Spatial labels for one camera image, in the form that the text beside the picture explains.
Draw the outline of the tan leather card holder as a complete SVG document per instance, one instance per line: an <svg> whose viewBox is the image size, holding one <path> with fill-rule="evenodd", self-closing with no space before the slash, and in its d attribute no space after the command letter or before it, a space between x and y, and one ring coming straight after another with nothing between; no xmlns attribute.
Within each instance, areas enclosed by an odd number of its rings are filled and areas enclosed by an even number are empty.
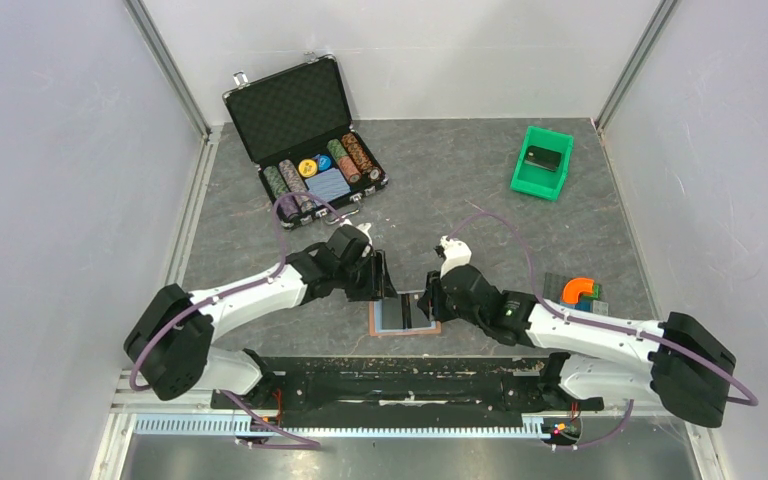
<svg viewBox="0 0 768 480"><path fill-rule="evenodd" d="M398 292L398 296L402 296L403 314L405 320L405 328L402 330L390 330L384 331L381 329L381 300L372 301L369 305L369 334L373 337L385 337L385 336L414 336L414 335L436 335L442 332L442 323L433 320L432 327L428 329L411 329L410 328L410 314L409 309L409 294L420 293L421 291L408 291Z"/></svg>

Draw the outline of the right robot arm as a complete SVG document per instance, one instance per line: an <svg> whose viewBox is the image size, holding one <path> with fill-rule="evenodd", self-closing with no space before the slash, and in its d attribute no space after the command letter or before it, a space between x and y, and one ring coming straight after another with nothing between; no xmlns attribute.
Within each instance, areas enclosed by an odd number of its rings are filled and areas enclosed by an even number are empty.
<svg viewBox="0 0 768 480"><path fill-rule="evenodd" d="M427 316L464 320L502 345L559 350L537 382L540 400L658 399L674 416L707 428L723 424L735 355L694 317L627 320L569 310L531 293L499 290L472 265L432 271L418 302Z"/></svg>

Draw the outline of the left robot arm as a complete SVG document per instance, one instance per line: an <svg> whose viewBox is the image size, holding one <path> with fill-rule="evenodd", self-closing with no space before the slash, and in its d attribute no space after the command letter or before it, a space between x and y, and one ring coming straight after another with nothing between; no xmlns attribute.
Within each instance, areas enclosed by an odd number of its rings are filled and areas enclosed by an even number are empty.
<svg viewBox="0 0 768 480"><path fill-rule="evenodd" d="M348 301L383 296L386 259L375 249L368 223L343 221L325 242L284 256L270 269L220 287L185 291L161 288L127 335L123 349L133 363L129 386L161 401L192 389L236 393L250 407L266 405L273 379L255 354L216 347L231 331L274 312L326 298L335 290Z"/></svg>

